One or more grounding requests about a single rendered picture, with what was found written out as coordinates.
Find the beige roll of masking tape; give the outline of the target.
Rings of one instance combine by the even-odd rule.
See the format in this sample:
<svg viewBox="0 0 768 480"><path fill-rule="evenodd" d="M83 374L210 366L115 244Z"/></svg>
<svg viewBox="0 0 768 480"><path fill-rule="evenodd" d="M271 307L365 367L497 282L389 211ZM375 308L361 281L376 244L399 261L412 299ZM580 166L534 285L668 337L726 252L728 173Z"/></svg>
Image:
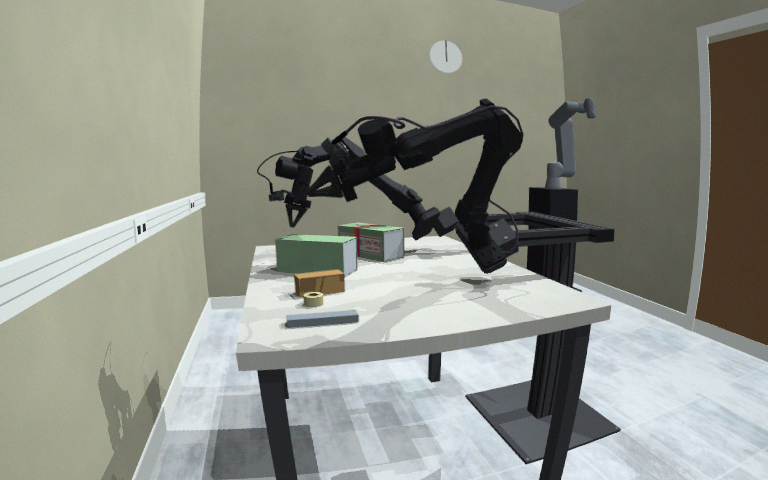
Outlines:
<svg viewBox="0 0 768 480"><path fill-rule="evenodd" d="M318 307L324 304L323 294L320 292L308 292L303 295L304 305L308 307Z"/></svg>

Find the brown rectangular block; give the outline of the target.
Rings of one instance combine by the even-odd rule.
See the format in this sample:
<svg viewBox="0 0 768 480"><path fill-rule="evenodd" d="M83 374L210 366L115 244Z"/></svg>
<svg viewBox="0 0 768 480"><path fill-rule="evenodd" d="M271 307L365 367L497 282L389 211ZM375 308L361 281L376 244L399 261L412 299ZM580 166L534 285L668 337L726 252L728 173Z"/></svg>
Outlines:
<svg viewBox="0 0 768 480"><path fill-rule="evenodd" d="M345 275L340 270L294 274L295 293L303 297L308 292L331 294L345 292Z"/></svg>

